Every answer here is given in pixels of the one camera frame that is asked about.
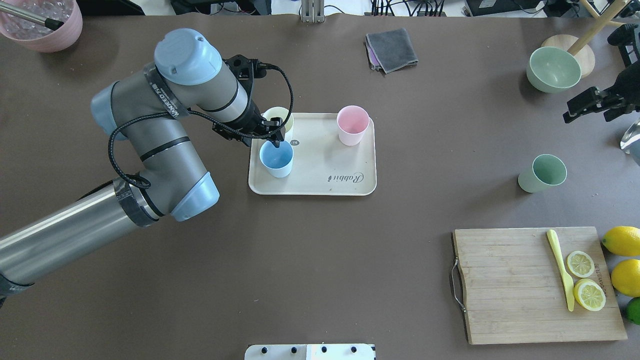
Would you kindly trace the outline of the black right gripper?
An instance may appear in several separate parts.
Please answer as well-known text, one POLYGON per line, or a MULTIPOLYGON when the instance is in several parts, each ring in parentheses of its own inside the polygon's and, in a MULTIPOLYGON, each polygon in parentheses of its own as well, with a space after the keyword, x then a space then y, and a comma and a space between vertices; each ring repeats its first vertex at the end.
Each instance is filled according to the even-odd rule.
POLYGON ((569 124, 579 117, 604 112, 606 122, 638 112, 640 105, 640 63, 636 61, 619 73, 612 86, 591 86, 567 101, 563 121, 569 124))

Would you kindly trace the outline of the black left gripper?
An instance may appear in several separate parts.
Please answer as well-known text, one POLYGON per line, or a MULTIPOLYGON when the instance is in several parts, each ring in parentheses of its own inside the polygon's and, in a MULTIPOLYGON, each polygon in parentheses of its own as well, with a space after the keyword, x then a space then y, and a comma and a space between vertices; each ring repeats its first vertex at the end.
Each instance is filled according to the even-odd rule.
POLYGON ((261 115, 258 106, 253 100, 250 101, 249 107, 246 113, 243 114, 242 120, 247 120, 240 132, 245 136, 240 137, 240 141, 250 146, 252 139, 263 139, 272 142, 274 148, 278 149, 281 146, 281 142, 285 141, 285 124, 281 119, 273 118, 272 120, 266 119, 261 115))

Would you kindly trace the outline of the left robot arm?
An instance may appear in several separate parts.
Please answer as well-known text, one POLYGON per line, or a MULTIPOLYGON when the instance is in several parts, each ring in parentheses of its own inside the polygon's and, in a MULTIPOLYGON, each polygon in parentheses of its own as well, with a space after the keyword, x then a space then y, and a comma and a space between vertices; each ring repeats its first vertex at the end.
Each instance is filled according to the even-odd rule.
POLYGON ((201 117, 228 141, 280 146, 290 117, 266 118, 253 99, 267 71, 285 75, 244 55, 224 59, 197 30, 168 32, 150 63, 91 100, 117 176, 2 237, 1 300, 165 215, 182 222, 213 207, 220 193, 181 121, 201 117))

